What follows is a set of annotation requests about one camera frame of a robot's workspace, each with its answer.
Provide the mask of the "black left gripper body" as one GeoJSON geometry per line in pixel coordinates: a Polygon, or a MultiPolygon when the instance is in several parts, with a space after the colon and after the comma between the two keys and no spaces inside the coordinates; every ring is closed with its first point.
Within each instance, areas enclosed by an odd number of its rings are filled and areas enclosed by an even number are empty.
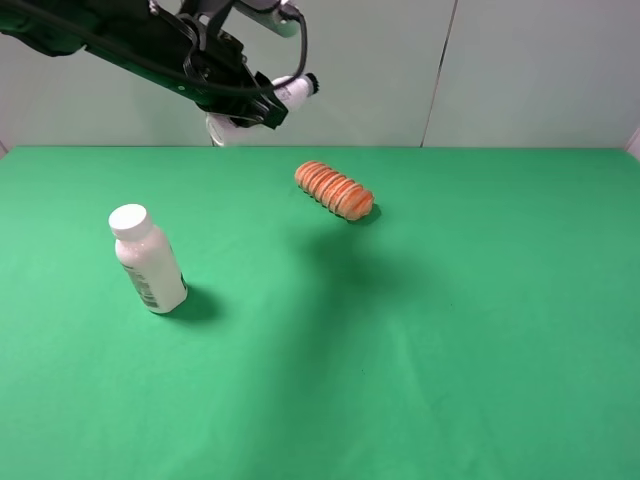
{"type": "Polygon", "coordinates": [[[223,30],[227,12],[184,12],[182,26],[191,47],[183,59],[183,70],[203,95],[201,109],[220,114],[238,114],[249,99],[277,89],[260,73],[246,66],[244,45],[223,30]]]}

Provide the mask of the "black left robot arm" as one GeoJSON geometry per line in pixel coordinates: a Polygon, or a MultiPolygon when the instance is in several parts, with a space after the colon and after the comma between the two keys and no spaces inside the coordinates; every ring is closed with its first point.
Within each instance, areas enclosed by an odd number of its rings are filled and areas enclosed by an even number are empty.
{"type": "Polygon", "coordinates": [[[288,109],[225,31],[233,10],[261,24],[305,23],[282,1],[184,1],[175,13],[156,1],[4,1],[1,32],[48,57],[84,50],[239,127],[275,129],[288,109]]]}

